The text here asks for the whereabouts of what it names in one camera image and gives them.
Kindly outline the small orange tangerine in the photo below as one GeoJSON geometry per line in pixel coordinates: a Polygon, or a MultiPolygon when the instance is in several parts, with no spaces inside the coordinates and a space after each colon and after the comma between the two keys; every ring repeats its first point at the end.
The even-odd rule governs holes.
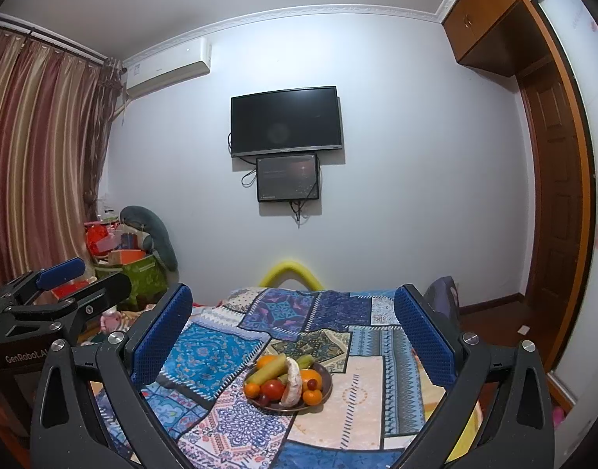
{"type": "Polygon", "coordinates": [[[244,393],[249,399],[257,399],[260,396],[260,386],[256,383],[246,383],[244,385],[244,393]]]}

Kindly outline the red tomato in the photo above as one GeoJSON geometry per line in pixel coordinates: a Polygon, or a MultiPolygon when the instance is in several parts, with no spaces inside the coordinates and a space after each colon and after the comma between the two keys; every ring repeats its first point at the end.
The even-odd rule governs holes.
{"type": "Polygon", "coordinates": [[[285,392],[286,385],[278,379],[269,379],[260,386],[260,394],[271,402],[279,402],[285,392]]]}

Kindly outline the red box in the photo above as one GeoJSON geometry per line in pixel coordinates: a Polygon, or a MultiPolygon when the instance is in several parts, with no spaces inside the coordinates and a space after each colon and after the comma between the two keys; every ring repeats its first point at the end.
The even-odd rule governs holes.
{"type": "Polygon", "coordinates": [[[86,288],[97,281],[96,277],[89,277],[83,279],[77,279],[76,281],[69,281],[65,284],[55,287],[54,289],[50,290],[50,293],[54,295],[54,298],[58,301],[69,297],[70,295],[74,294],[75,292],[86,288]]]}

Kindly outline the green storage box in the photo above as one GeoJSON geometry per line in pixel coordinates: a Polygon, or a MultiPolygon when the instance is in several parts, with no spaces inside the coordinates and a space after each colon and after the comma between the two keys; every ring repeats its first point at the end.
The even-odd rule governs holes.
{"type": "Polygon", "coordinates": [[[147,305],[157,303],[168,288],[164,270],[153,255],[127,265],[96,264],[94,270],[97,278],[117,272],[129,277],[130,296],[117,305],[120,311],[143,310],[147,305]]]}

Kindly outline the grey shark plush toy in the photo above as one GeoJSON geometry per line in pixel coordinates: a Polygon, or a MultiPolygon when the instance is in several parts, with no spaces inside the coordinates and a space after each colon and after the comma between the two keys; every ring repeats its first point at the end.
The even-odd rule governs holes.
{"type": "Polygon", "coordinates": [[[146,234],[143,249],[153,253],[168,272],[178,270],[178,260],[164,222],[144,206],[125,206],[120,211],[120,221],[128,227],[146,234]]]}

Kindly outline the blue patchwork bedspread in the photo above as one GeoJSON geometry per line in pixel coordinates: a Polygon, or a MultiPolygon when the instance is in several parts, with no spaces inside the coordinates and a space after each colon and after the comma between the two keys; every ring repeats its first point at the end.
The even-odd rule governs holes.
{"type": "Polygon", "coordinates": [[[196,468],[389,468],[443,398],[394,313],[392,291],[246,288],[197,306],[143,396],[196,468]],[[333,385],[316,409],[253,405],[253,365],[313,358],[333,385]]]}

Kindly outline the dark blue pillow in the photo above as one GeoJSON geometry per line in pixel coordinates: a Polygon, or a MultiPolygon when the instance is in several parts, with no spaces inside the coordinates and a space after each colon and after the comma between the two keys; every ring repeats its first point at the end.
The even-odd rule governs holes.
{"type": "Polygon", "coordinates": [[[461,329],[458,289],[450,275],[437,278],[424,293],[424,300],[441,326],[461,329]]]}

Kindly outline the striped red-beige curtain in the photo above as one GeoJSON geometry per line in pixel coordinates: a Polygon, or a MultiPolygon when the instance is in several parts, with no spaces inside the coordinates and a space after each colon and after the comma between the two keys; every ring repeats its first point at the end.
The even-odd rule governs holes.
{"type": "Polygon", "coordinates": [[[95,64],[0,29],[0,286],[90,258],[122,65],[95,64]]]}

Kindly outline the dark brown round plate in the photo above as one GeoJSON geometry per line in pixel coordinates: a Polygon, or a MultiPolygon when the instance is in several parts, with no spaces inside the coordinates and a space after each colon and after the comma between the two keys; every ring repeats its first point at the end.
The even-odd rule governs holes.
{"type": "Polygon", "coordinates": [[[289,374],[274,374],[280,366],[273,362],[251,369],[242,387],[249,403],[265,411],[290,414],[312,411],[327,401],[333,392],[333,377],[321,364],[301,369],[289,363],[289,374]]]}

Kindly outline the large orange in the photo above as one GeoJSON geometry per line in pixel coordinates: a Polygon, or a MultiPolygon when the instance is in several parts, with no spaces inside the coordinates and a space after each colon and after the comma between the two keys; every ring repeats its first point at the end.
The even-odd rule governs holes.
{"type": "Polygon", "coordinates": [[[309,379],[317,379],[319,383],[318,390],[322,390],[323,387],[323,380],[321,375],[315,369],[302,369],[301,370],[301,378],[302,378],[302,385],[303,390],[306,391],[306,382],[309,379]]]}

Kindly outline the yellow foam bed bumper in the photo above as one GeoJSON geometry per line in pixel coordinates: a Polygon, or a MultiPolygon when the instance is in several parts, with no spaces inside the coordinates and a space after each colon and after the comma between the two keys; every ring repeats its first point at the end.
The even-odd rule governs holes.
{"type": "Polygon", "coordinates": [[[316,275],[309,271],[297,260],[282,260],[272,266],[260,280],[260,287],[278,287],[286,279],[293,279],[302,284],[309,291],[321,291],[325,287],[321,284],[316,275]]]}

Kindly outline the white air conditioner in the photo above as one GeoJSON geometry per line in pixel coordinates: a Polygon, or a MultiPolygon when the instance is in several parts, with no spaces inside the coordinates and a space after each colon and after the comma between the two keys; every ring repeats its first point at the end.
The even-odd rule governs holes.
{"type": "Polygon", "coordinates": [[[200,37],[150,55],[127,68],[126,93],[139,98],[163,88],[207,75],[211,45],[200,37]]]}

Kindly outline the brown wooden wardrobe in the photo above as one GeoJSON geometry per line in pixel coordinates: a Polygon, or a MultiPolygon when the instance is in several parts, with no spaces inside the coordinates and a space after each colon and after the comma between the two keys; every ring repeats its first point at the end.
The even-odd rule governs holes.
{"type": "Polygon", "coordinates": [[[534,175],[525,299],[553,369],[577,323],[595,229],[592,142],[573,69],[537,0],[447,0],[441,21],[458,64],[515,77],[523,99],[534,175]]]}

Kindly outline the small black wall screen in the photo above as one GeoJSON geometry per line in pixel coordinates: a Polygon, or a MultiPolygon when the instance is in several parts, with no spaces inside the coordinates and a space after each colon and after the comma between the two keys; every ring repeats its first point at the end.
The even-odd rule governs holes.
{"type": "Polygon", "coordinates": [[[320,197],[320,168],[316,154],[257,158],[257,200],[292,202],[320,197]]]}

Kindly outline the wall-mounted black television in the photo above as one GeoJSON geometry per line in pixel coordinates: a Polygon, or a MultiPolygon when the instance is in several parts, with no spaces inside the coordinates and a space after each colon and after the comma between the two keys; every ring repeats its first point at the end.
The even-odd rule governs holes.
{"type": "Polygon", "coordinates": [[[343,147],[335,86],[245,94],[230,100],[231,156],[343,147]]]}

